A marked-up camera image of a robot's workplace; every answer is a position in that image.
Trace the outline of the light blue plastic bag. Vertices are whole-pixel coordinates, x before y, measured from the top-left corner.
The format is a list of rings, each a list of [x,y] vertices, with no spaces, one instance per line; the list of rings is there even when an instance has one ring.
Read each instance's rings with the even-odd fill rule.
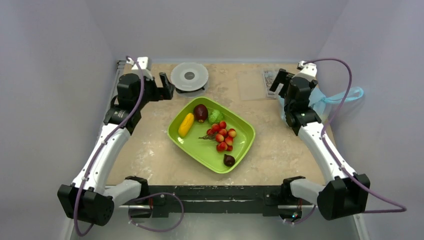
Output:
[[[338,106],[345,95],[345,91],[333,96],[324,95],[318,87],[315,87],[309,96],[308,106],[314,110],[319,118],[326,121],[333,107]],[[362,98],[364,90],[361,87],[351,87],[345,99],[345,103],[356,101]]]

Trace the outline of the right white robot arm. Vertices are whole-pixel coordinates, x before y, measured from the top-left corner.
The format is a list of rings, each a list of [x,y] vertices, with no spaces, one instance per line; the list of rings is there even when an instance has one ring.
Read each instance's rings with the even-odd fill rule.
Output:
[[[283,121],[312,153],[325,185],[303,176],[286,178],[280,196],[288,204],[303,199],[314,204],[326,220],[334,220],[365,212],[370,187],[366,174],[357,174],[347,164],[324,131],[319,115],[309,106],[309,97],[316,89],[315,70],[304,68],[297,74],[279,69],[269,88],[283,100]]]

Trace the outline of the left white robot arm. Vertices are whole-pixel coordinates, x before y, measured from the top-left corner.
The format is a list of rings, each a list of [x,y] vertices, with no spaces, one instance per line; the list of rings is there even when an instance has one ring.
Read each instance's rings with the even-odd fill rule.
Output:
[[[75,223],[104,226],[116,208],[134,201],[138,205],[149,199],[148,181],[128,176],[111,188],[106,182],[125,143],[141,120],[141,109],[149,102],[171,100],[175,86],[166,73],[159,73],[161,87],[154,78],[135,73],[122,75],[117,94],[112,97],[106,112],[100,137],[86,164],[71,184],[61,185],[57,196],[70,219]]]

